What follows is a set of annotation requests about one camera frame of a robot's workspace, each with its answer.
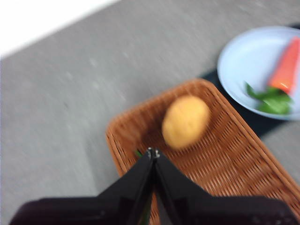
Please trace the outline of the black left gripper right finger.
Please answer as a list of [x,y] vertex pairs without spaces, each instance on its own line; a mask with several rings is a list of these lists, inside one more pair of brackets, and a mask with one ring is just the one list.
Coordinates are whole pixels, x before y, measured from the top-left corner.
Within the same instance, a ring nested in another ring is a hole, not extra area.
[[212,196],[153,151],[157,191],[175,225],[296,225],[281,200],[265,196]]

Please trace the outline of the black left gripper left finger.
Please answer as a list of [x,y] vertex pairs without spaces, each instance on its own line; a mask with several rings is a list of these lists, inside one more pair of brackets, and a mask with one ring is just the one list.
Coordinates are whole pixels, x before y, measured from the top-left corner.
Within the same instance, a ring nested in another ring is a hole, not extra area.
[[149,215],[154,150],[101,194],[92,197],[43,198],[23,204],[12,225],[138,225]]

